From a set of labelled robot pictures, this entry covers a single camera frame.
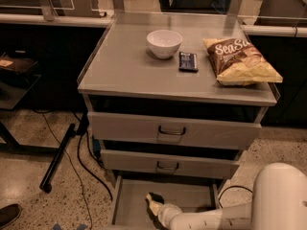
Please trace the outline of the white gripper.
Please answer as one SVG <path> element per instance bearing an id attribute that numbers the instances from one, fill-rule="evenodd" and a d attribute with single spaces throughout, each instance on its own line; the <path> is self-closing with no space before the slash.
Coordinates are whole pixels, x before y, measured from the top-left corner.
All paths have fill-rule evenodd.
<path id="1" fill-rule="evenodd" d="M 162 204 L 156 201 L 149 202 L 151 212 L 157 216 L 163 227 L 168 228 L 171 220 L 182 213 L 182 210 L 174 204 Z"/>

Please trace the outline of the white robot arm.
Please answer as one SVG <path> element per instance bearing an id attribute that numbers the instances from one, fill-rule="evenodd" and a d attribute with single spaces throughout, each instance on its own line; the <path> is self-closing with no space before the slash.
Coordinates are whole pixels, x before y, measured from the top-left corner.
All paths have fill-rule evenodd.
<path id="1" fill-rule="evenodd" d="M 257 174 L 250 203 L 185 213 L 160 195 L 149 193 L 146 200 L 167 230 L 307 230 L 307 176 L 285 163 Z"/>

